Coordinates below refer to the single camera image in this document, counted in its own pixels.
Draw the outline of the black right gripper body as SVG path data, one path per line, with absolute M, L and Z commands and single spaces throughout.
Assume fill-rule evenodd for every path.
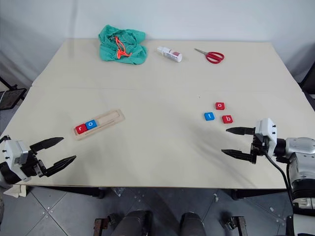
M 269 138 L 267 136 L 253 136 L 250 155 L 252 156 L 251 163 L 255 164 L 257 156 L 263 156 L 269 149 Z

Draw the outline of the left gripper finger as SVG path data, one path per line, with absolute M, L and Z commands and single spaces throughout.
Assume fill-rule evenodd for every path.
M 33 153 L 37 153 L 40 150 L 48 149 L 50 147 L 53 147 L 54 145 L 56 145 L 57 143 L 59 143 L 63 139 L 64 139 L 63 137 L 53 137 L 53 138 L 45 139 L 43 141 L 40 141 L 38 143 L 35 143 L 35 144 L 31 145 L 30 146 L 30 150 Z
M 54 163 L 54 165 L 52 167 L 46 169 L 44 176 L 50 177 L 50 176 L 58 173 L 59 171 L 63 170 L 68 165 L 70 165 L 75 160 L 75 158 L 76 158 L 76 155 L 68 157 L 68 158 L 64 158 L 64 159 Z

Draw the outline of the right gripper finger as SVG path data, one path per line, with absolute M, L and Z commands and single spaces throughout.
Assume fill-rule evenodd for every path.
M 236 135 L 254 135 L 255 128 L 250 127 L 232 127 L 226 129 L 226 132 L 236 134 Z
M 253 156 L 248 153 L 243 153 L 240 150 L 233 150 L 233 149 L 222 149 L 221 150 L 224 154 L 231 156 L 235 159 L 244 160 L 252 162 Z

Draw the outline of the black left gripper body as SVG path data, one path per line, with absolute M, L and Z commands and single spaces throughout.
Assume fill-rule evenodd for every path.
M 27 177 L 42 177 L 46 176 L 47 174 L 47 169 L 44 166 L 43 162 L 36 157 L 37 152 L 37 149 L 31 148 L 28 152 L 26 162 L 22 164 L 21 170 Z

